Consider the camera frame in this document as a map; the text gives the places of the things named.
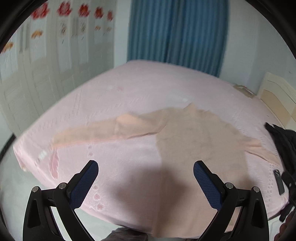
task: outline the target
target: gray cloth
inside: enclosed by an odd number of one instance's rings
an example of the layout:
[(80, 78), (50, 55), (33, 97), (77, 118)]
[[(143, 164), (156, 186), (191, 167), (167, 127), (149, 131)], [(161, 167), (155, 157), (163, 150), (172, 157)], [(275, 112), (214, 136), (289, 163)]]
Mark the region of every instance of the gray cloth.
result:
[[(226, 241), (230, 238), (231, 232), (224, 233), (220, 241)], [(185, 241), (198, 241), (198, 239), (186, 239)]]
[(148, 235), (129, 228), (118, 228), (101, 241), (148, 241)]

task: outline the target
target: wooden headboard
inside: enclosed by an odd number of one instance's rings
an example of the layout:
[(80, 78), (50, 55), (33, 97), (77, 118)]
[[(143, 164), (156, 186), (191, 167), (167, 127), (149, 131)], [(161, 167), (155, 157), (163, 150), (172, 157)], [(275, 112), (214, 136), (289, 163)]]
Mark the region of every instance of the wooden headboard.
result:
[(267, 72), (257, 96), (282, 127), (296, 131), (296, 90), (285, 79)]

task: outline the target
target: white wardrobe door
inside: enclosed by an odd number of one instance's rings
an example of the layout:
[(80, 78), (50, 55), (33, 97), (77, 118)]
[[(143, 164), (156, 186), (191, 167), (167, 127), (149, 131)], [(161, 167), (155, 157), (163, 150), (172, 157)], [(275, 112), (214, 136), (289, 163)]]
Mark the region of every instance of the white wardrobe door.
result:
[(61, 96), (82, 83), (77, 40), (79, 3), (77, 0), (55, 1), (53, 11), (50, 42), (55, 80)]
[(75, 87), (90, 79), (89, 20), (91, 14), (90, 0), (73, 2), (71, 53), (75, 73)]
[(16, 136), (38, 118), (24, 77), (22, 34), (23, 25), (0, 54), (0, 106), (9, 128)]
[(89, 24), (90, 74), (94, 77), (112, 69), (116, 0), (91, 0)]
[(46, 14), (25, 21), (23, 64), (35, 108), (42, 115), (60, 99), (52, 67), (50, 30), (54, 2), (48, 1), (36, 11)]

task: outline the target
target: white floor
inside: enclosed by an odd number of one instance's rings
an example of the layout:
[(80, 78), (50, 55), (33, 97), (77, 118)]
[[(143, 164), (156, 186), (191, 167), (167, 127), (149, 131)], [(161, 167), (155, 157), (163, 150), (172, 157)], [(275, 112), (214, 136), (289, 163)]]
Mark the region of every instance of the white floor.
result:
[[(8, 230), (16, 241), (22, 240), (22, 227), (25, 210), (31, 189), (34, 186), (40, 186), (41, 189), (46, 189), (30, 172), (24, 172), (20, 169), (13, 149), (10, 148), (0, 164), (0, 205)], [(62, 221), (59, 218), (57, 210), (54, 208), (53, 213), (63, 238), (67, 241), (71, 241), (62, 224)], [(118, 227), (114, 224), (110, 224), (90, 216), (80, 209), (76, 209), (76, 213), (95, 240), (104, 239), (109, 233), (111, 233), (112, 230), (115, 230)], [(279, 231), (281, 222), (279, 221), (279, 217), (277, 217), (270, 220), (268, 223), (270, 241), (273, 241), (274, 236)], [(181, 241), (182, 239), (155, 239), (153, 237), (149, 237), (149, 240)]]

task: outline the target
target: pink bedspread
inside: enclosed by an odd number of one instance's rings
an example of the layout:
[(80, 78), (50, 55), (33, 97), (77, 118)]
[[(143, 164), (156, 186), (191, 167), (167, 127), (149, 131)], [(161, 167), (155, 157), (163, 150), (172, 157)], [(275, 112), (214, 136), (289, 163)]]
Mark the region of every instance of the pink bedspread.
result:
[[(61, 99), (18, 138), (15, 155), (20, 166), (48, 188), (68, 182), (88, 160), (97, 161), (99, 175), (81, 208), (108, 222), (151, 232), (162, 165), (155, 136), (57, 150), (51, 148), (52, 138), (65, 128), (127, 112), (184, 108), (189, 103), (217, 114), (277, 154), (263, 125), (278, 122), (257, 97), (247, 98), (230, 83), (195, 70), (131, 61), (93, 78)], [(273, 169), (282, 172), (283, 168), (247, 153), (246, 159), (250, 179), (261, 189), (271, 217), (287, 203), (287, 192), (279, 195), (273, 175)]]

